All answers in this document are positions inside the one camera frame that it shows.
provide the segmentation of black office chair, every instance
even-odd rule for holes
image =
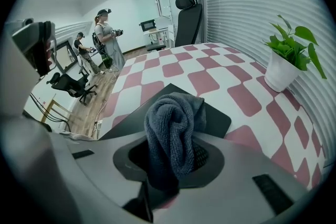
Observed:
[[[202,4],[197,0],[176,0],[175,5],[181,9],[175,47],[195,44],[202,21]]]
[[[93,85],[86,90],[85,85],[88,82],[88,75],[82,72],[82,68],[79,72],[83,74],[83,77],[79,80],[74,80],[68,74],[63,74],[61,76],[60,73],[56,72],[51,80],[47,81],[47,84],[52,84],[51,87],[53,89],[68,92],[71,97],[80,97],[79,102],[83,105],[86,105],[85,100],[88,94],[94,93],[95,95],[97,95],[95,91],[91,91],[92,88],[97,87],[97,85]]]

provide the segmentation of black t-shirt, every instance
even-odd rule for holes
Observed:
[[[81,44],[82,44],[82,43],[81,43],[78,39],[75,39],[74,46],[75,46],[76,49],[78,49],[79,54],[85,54],[85,53],[87,53],[86,50],[83,50],[83,49],[81,49],[81,48],[79,47],[79,45],[81,45]]]

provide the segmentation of red and white tablecloth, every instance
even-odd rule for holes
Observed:
[[[292,93],[277,93],[265,84],[265,71],[249,56],[219,43],[129,59],[104,110],[100,137],[172,83],[232,119],[225,139],[263,152],[310,189],[319,182],[324,164],[321,140]]]

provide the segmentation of window blind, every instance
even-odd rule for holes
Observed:
[[[270,49],[263,45],[276,29],[270,23],[292,28],[302,25],[314,34],[316,52],[327,76],[321,79],[311,63],[308,71],[292,83],[289,89],[303,105],[323,143],[326,164],[336,156],[336,27],[323,0],[203,0],[205,40],[221,42],[250,55],[265,67]]]

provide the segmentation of shoe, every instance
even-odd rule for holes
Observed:
[[[94,74],[95,76],[96,75],[104,75],[105,74],[105,72],[104,71],[100,71],[99,73],[97,73],[97,74]]]

